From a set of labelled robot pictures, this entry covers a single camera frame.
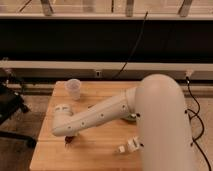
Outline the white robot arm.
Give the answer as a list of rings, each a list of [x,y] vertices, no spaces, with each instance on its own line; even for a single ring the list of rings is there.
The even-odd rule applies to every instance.
[[[74,114],[66,105],[54,109],[52,134],[76,133],[134,114],[142,171],[197,171],[184,93],[164,74],[152,74],[122,93]]]

